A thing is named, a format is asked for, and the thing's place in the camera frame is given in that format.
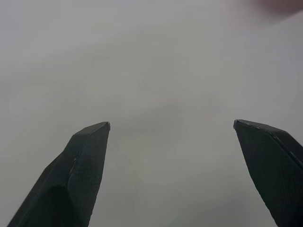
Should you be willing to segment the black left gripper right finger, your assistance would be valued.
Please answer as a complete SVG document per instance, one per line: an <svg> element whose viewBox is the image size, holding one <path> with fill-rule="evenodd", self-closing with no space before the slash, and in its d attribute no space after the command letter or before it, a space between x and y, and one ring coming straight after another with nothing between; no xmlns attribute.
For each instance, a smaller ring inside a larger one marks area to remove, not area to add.
<svg viewBox="0 0 303 227"><path fill-rule="evenodd" d="M303 227L303 146L257 122L233 125L254 185L278 227Z"/></svg>

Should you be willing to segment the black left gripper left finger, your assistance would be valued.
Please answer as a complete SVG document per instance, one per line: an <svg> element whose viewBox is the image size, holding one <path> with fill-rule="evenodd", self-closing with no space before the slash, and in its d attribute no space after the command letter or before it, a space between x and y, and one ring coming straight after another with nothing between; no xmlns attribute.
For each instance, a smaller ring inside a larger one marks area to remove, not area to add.
<svg viewBox="0 0 303 227"><path fill-rule="evenodd" d="M75 133L41 173L7 227L88 227L102 181L110 123Z"/></svg>

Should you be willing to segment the blurred pinkish brown object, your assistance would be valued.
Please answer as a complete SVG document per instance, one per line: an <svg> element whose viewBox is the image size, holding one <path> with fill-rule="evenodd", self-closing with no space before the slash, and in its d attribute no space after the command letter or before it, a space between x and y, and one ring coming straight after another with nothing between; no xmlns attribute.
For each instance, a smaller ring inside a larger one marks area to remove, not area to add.
<svg viewBox="0 0 303 227"><path fill-rule="evenodd" d="M255 4L275 16L289 16L303 11L303 0L253 0Z"/></svg>

